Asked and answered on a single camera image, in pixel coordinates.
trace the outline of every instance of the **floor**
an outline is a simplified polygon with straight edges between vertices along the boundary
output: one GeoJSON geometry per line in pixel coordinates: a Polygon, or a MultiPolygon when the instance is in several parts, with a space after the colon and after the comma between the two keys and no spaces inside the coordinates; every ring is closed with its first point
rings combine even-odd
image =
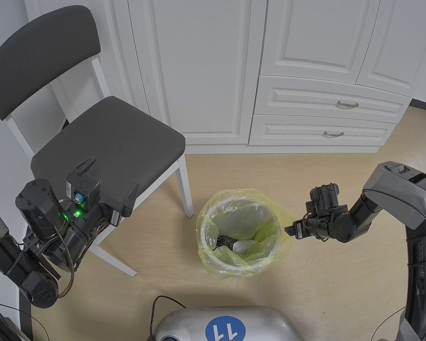
{"type": "MultiPolygon", "coordinates": [[[[152,302],[163,294],[193,308],[272,306],[291,318],[306,341],[369,341],[375,328],[405,305],[405,231],[391,215],[381,213],[369,232],[351,243],[298,241],[261,276],[227,280],[204,270],[195,224],[207,200],[224,189],[260,189],[301,218],[311,188],[335,182],[340,204],[351,207],[376,165],[388,160],[426,172],[426,111],[409,107],[376,154],[187,156],[193,218],[185,217],[172,176],[102,242],[137,276],[88,253],[72,291],[48,310],[34,308],[33,315],[52,341],[147,340],[152,302]]],[[[61,287],[67,281],[63,276],[61,287]]],[[[160,300],[156,324],[176,309],[160,300]]],[[[385,322],[375,340],[396,337],[398,315],[385,322]]],[[[34,334],[35,340],[45,340],[36,323],[34,334]]]]}

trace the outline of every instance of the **white chair leg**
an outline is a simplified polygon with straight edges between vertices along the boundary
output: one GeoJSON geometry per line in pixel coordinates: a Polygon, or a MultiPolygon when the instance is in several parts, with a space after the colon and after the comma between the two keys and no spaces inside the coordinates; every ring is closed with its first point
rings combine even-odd
{"type": "Polygon", "coordinates": [[[129,266],[123,264],[120,260],[115,259],[112,255],[110,255],[107,251],[101,249],[98,245],[95,243],[91,244],[90,249],[92,253],[94,253],[96,256],[100,257],[110,265],[116,267],[117,269],[123,271],[124,273],[128,274],[129,276],[135,276],[137,274],[136,271],[132,270],[129,266]]]}
{"type": "Polygon", "coordinates": [[[193,200],[191,199],[191,190],[189,189],[189,180],[187,178],[186,161],[184,154],[179,158],[178,169],[175,171],[177,174],[178,187],[182,197],[183,208],[188,217],[194,215],[193,200]]]}

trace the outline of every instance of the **yellow plastic bag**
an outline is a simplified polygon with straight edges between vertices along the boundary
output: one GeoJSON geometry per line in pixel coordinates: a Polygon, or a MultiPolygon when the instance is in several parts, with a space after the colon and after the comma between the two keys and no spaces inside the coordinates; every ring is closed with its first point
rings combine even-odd
{"type": "Polygon", "coordinates": [[[284,227],[295,219],[259,190],[227,190],[213,196],[199,213],[196,233],[206,269],[222,276],[255,276],[290,251],[294,238],[284,227]],[[245,255],[227,246],[216,248],[218,236],[253,240],[245,255]]]}

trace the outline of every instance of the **metal handle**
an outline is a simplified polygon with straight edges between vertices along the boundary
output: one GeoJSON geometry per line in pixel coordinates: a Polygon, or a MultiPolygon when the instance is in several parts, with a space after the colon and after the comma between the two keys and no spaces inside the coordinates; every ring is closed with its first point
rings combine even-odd
{"type": "Polygon", "coordinates": [[[346,107],[358,107],[360,105],[358,102],[353,104],[353,105],[352,104],[346,104],[345,102],[341,102],[341,100],[339,100],[337,102],[337,104],[340,105],[340,106],[346,106],[346,107]]]}
{"type": "Polygon", "coordinates": [[[325,131],[324,135],[328,135],[328,136],[343,136],[344,135],[344,131],[341,131],[340,134],[331,134],[328,131],[325,131]]]}

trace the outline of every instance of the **chair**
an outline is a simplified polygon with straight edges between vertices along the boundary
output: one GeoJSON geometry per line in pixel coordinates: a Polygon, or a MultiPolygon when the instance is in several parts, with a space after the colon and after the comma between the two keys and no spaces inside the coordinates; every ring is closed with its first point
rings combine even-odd
{"type": "MultiPolygon", "coordinates": [[[[110,95],[97,56],[100,51],[95,20],[85,6],[57,9],[23,26],[0,47],[0,119],[8,123],[31,158],[35,178],[49,180],[59,199],[66,197],[68,171],[96,156],[89,174],[101,181],[101,192],[119,203],[131,203],[133,209],[175,172],[184,212],[191,217],[194,212],[184,136],[110,95]],[[12,112],[40,88],[86,59],[91,60],[104,98],[34,154],[12,112]]],[[[135,276],[134,270],[99,247],[114,228],[109,225],[90,250],[135,276]]]]}

